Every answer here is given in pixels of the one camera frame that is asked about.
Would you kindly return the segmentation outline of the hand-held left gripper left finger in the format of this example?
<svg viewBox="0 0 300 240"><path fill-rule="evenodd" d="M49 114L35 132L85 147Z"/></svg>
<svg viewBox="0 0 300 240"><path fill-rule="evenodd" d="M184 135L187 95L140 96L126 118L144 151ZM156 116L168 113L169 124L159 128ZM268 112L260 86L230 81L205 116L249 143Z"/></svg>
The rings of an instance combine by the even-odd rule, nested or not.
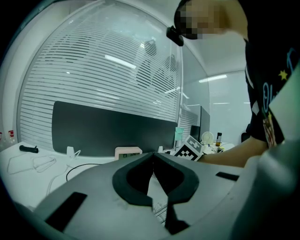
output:
<svg viewBox="0 0 300 240"><path fill-rule="evenodd" d="M148 196L153 154L84 170L50 193L35 214L76 240L162 240L170 233Z"/></svg>

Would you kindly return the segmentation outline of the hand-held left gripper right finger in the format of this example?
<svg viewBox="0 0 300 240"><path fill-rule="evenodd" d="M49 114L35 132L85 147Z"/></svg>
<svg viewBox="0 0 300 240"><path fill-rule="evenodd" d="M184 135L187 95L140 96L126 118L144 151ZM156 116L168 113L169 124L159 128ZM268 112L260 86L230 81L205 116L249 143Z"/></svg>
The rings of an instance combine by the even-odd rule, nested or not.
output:
<svg viewBox="0 0 300 240"><path fill-rule="evenodd" d="M153 172L168 198L168 232L177 234L212 211L229 193L242 170L155 153Z"/></svg>

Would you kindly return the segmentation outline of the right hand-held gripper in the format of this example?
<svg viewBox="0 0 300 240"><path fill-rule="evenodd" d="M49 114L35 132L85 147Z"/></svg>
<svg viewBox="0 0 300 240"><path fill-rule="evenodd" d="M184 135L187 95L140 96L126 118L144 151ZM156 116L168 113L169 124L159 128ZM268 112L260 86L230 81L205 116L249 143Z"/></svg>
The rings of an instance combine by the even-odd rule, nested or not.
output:
<svg viewBox="0 0 300 240"><path fill-rule="evenodd" d="M202 146L200 142L189 135L173 155L186 160L198 161L203 154Z"/></svg>

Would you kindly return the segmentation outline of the white keyboard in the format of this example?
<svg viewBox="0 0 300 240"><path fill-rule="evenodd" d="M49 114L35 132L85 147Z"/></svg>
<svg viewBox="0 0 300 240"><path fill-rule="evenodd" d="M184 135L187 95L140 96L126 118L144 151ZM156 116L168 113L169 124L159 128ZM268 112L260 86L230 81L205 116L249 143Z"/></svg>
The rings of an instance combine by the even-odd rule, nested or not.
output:
<svg viewBox="0 0 300 240"><path fill-rule="evenodd" d="M159 223L165 225L167 215L167 201L159 201L153 204L153 214L158 219Z"/></svg>

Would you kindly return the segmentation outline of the person's right forearm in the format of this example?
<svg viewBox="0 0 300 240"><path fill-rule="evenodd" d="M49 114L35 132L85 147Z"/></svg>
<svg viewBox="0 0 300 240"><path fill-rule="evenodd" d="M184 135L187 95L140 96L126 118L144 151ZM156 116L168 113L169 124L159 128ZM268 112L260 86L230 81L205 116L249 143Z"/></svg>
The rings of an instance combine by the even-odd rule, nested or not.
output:
<svg viewBox="0 0 300 240"><path fill-rule="evenodd" d="M246 141L225 152L202 155L198 162L244 167L251 157L261 156L269 149L266 140L259 135L251 135Z"/></svg>

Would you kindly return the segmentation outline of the small white desk fan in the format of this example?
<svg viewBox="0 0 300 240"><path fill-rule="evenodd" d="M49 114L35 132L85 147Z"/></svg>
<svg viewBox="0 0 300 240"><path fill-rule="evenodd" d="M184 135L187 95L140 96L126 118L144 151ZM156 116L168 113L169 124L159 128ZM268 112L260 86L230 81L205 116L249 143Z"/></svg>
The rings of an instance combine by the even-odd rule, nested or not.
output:
<svg viewBox="0 0 300 240"><path fill-rule="evenodd" d="M214 135L207 131L204 132L201 136L201 142L202 145L212 145L214 143Z"/></svg>

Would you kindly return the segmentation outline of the black monitor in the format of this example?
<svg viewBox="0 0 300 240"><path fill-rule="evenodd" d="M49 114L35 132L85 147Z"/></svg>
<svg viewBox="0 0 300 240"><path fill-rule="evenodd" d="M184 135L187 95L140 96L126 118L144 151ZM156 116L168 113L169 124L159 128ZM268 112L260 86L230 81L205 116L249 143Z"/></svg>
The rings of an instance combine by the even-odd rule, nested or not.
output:
<svg viewBox="0 0 300 240"><path fill-rule="evenodd" d="M202 141L202 135L204 132L210 131L210 115L201 106L200 107L200 123L198 125L191 125L190 135L198 142Z"/></svg>

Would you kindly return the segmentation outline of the pink digital clock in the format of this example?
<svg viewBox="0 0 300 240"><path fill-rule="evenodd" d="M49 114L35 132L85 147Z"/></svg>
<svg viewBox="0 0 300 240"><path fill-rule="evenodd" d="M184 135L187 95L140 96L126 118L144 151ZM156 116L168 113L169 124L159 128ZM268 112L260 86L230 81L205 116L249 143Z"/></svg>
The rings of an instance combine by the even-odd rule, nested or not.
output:
<svg viewBox="0 0 300 240"><path fill-rule="evenodd" d="M119 160L135 155L142 154L143 151L139 147L117 147L115 148L114 159Z"/></svg>

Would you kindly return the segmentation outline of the black desk partition panel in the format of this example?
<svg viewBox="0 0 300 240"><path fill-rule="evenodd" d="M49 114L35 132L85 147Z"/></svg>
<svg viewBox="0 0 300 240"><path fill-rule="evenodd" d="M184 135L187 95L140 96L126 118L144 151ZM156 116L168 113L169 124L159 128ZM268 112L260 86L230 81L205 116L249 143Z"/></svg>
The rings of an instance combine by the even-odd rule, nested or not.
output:
<svg viewBox="0 0 300 240"><path fill-rule="evenodd" d="M56 101L52 112L52 147L67 147L82 156L112 157L117 147L139 147L143 153L172 149L177 123L85 105Z"/></svg>

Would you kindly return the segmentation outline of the black stick-shaped device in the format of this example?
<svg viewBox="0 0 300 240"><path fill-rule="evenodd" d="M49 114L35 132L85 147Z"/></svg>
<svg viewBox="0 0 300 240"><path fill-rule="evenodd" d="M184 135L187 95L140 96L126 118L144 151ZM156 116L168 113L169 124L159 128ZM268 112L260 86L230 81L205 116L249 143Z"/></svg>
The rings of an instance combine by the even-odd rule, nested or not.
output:
<svg viewBox="0 0 300 240"><path fill-rule="evenodd" d="M35 154L37 154L39 152L39 149L37 148L37 146L27 147L27 146L24 146L24 145L20 145L19 150L22 151L22 152L30 152L30 153L35 153Z"/></svg>

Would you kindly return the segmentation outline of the water jug with red cap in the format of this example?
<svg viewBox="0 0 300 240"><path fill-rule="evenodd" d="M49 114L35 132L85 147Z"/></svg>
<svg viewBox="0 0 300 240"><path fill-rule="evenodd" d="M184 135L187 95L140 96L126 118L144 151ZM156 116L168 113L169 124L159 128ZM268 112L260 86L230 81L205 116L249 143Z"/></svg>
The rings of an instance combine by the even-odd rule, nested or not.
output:
<svg viewBox="0 0 300 240"><path fill-rule="evenodd" d="M15 139L15 134L14 134L13 130L8 131L7 143L9 146L15 145L17 143L17 140Z"/></svg>

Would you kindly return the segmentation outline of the person's black printed shirt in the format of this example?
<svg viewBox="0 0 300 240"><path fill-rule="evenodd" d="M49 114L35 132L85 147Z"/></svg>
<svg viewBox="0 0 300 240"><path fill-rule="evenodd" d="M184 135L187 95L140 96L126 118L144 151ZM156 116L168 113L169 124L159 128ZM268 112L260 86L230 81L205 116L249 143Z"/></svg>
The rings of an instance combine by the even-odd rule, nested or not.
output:
<svg viewBox="0 0 300 240"><path fill-rule="evenodd" d="M247 132L268 147L283 140L269 107L300 61L300 0L238 0L247 18L246 82L252 111Z"/></svg>

